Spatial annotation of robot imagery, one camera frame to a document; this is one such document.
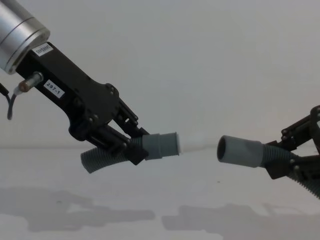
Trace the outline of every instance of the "white surface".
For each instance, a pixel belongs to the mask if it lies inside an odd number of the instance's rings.
[[[1,149],[1,239],[318,239],[317,199],[264,169],[219,163],[214,149],[95,174],[82,151]]]
[[[316,0],[19,0],[89,76],[114,84],[152,133],[278,140],[319,104]],[[13,90],[18,75],[0,74]],[[64,113],[35,89],[0,146],[78,147]]]

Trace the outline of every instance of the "white backdrop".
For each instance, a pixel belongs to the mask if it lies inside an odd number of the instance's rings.
[[[320,103],[315,0],[20,0],[89,76],[114,84],[151,133],[279,140]],[[1,81],[13,90],[18,75]],[[0,147],[82,147],[33,89]]]

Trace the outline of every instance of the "silver cylinder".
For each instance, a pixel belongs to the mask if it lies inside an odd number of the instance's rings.
[[[14,74],[27,52],[43,43],[50,31],[16,0],[0,0],[0,68]]]

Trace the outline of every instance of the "white label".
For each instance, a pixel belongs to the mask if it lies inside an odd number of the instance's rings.
[[[50,46],[48,43],[44,43],[40,46],[35,47],[34,49],[32,49],[32,51],[35,52],[35,54],[37,54],[39,57],[41,57],[42,55],[47,54],[48,52],[52,51],[53,48],[52,46]]]
[[[44,87],[48,89],[52,94],[54,94],[58,99],[60,99],[65,94],[65,92],[60,87],[55,85],[51,80],[48,80],[44,84]]]

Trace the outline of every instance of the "tube opening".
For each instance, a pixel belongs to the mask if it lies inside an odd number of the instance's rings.
[[[226,153],[226,139],[224,137],[221,137],[218,143],[217,147],[217,157],[218,160],[221,160],[224,158],[225,153]]]

